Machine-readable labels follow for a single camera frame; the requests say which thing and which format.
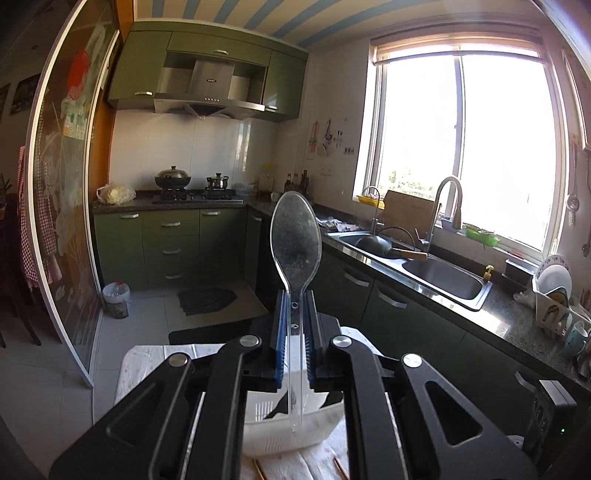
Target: window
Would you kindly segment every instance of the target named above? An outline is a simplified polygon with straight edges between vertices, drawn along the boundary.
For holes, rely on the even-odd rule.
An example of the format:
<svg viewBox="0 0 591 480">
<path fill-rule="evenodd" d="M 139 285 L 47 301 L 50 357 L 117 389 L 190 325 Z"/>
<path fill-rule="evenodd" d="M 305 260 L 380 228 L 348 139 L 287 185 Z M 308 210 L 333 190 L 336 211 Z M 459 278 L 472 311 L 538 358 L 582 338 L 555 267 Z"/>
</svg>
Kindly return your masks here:
<svg viewBox="0 0 591 480">
<path fill-rule="evenodd" d="M 377 48 L 375 151 L 366 183 L 434 200 L 454 174 L 462 183 L 462 221 L 539 260 L 556 236 L 563 194 L 548 66 L 531 42 L 455 37 Z M 440 201 L 448 216 L 454 197 L 446 186 Z"/>
</svg>

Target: wall picture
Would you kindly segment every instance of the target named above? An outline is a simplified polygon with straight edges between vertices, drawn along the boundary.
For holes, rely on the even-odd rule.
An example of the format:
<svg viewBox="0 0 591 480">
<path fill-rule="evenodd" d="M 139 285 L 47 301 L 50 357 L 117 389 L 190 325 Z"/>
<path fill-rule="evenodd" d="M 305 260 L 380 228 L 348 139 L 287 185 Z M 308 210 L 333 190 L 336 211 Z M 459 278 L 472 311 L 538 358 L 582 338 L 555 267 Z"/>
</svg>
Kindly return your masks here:
<svg viewBox="0 0 591 480">
<path fill-rule="evenodd" d="M 37 75 L 33 75 L 32 77 L 18 82 L 17 91 L 14 93 L 12 106 L 10 107 L 11 115 L 18 112 L 24 112 L 31 108 L 40 76 L 41 74 L 38 73 Z"/>
<path fill-rule="evenodd" d="M 0 88 L 0 119 L 2 118 L 2 112 L 4 111 L 4 105 L 6 105 L 6 100 L 8 99 L 8 89 L 10 88 L 10 83 Z"/>
</svg>

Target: stainless steel sink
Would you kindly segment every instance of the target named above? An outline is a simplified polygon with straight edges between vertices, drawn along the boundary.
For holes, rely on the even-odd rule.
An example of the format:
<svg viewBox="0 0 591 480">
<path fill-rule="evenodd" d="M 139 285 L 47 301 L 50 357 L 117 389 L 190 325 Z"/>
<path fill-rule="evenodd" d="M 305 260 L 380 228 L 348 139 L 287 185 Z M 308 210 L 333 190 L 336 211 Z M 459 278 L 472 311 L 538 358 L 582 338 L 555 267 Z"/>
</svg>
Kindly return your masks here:
<svg viewBox="0 0 591 480">
<path fill-rule="evenodd" d="M 329 233 L 328 236 L 353 250 L 357 250 L 369 258 L 386 265 L 398 273 L 412 278 L 440 295 L 459 303 L 474 312 L 480 310 L 491 290 L 492 283 L 484 282 L 480 277 L 448 263 L 434 255 L 429 255 L 427 261 L 387 258 L 357 247 L 357 243 L 369 232 Z M 408 245 L 391 240 L 396 248 L 411 249 Z"/>
</svg>

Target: metal pivot bolt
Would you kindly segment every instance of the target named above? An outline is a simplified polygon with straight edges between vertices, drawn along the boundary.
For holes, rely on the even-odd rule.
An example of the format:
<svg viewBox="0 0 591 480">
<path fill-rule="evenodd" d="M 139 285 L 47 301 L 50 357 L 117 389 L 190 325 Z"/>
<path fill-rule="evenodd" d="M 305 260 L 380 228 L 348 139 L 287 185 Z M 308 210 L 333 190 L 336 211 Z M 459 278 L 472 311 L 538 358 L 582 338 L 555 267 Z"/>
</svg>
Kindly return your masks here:
<svg viewBox="0 0 591 480">
<path fill-rule="evenodd" d="M 240 345 L 246 347 L 258 345 L 259 342 L 259 338 L 255 335 L 245 335 L 240 339 Z"/>
<path fill-rule="evenodd" d="M 337 335 L 333 338 L 333 345 L 339 348 L 347 348 L 353 343 L 351 339 L 345 335 Z"/>
<path fill-rule="evenodd" d="M 168 357 L 168 363 L 171 367 L 182 367 L 183 365 L 187 365 L 188 361 L 187 355 L 183 355 L 182 353 L 174 353 Z"/>
<path fill-rule="evenodd" d="M 423 359 L 416 353 L 407 353 L 402 357 L 402 361 L 404 362 L 404 365 L 410 368 L 420 367 L 423 363 Z"/>
</svg>

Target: faucet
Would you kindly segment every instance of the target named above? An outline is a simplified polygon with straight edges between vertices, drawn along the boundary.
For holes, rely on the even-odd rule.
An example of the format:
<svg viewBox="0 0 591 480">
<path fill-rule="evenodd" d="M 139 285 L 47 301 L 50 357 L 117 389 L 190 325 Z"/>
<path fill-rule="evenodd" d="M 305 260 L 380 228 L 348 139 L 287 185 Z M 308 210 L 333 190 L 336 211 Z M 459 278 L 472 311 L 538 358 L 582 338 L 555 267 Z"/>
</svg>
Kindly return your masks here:
<svg viewBox="0 0 591 480">
<path fill-rule="evenodd" d="M 365 191 L 366 190 L 369 190 L 369 189 L 374 189 L 376 192 L 378 192 L 378 203 L 375 206 L 375 215 L 374 215 L 374 218 L 372 218 L 372 220 L 371 220 L 371 227 L 369 228 L 369 233 L 371 235 L 375 235 L 376 228 L 379 225 L 384 226 L 384 224 L 383 223 L 380 223 L 379 220 L 378 220 L 379 201 L 382 199 L 382 197 L 379 194 L 378 188 L 377 187 L 374 187 L 373 185 L 370 185 L 369 187 L 365 187 L 361 191 L 361 195 L 363 195 L 365 193 Z"/>
<path fill-rule="evenodd" d="M 460 183 L 460 179 L 457 178 L 455 175 L 449 175 L 448 177 L 444 178 L 443 181 L 439 184 L 437 188 L 437 193 L 435 194 L 435 201 L 433 203 L 433 211 L 431 213 L 431 223 L 429 224 L 429 230 L 427 231 L 427 236 L 425 238 L 421 238 L 418 234 L 417 229 L 415 228 L 415 233 L 417 234 L 418 240 L 421 242 L 421 250 L 425 253 L 429 253 L 429 247 L 431 246 L 431 240 L 433 239 L 433 230 L 435 228 L 435 222 L 437 221 L 437 213 L 439 212 L 439 197 L 441 196 L 441 191 L 446 183 L 450 181 L 456 185 L 457 188 L 457 203 L 456 203 L 456 210 L 453 214 L 452 220 L 452 227 L 456 229 L 462 228 L 462 184 Z"/>
</svg>

